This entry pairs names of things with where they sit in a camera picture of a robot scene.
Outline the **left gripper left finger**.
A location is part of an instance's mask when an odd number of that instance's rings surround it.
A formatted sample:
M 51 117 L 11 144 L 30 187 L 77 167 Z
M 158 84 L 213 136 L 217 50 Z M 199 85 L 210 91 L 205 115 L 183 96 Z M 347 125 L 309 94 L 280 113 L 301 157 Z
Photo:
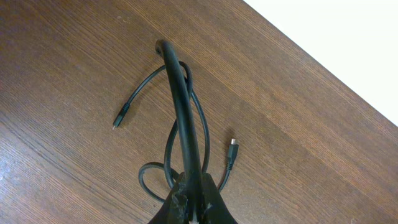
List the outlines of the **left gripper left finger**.
M 149 224 L 189 224 L 185 173 L 182 172 L 168 194 L 163 206 Z

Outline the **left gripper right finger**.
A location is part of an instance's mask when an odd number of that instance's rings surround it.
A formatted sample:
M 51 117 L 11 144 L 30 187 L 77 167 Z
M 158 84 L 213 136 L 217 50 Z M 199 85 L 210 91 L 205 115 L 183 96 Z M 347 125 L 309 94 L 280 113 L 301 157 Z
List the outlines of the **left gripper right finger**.
M 205 211 L 201 223 L 237 224 L 224 203 L 210 174 L 202 175 L 202 189 Z

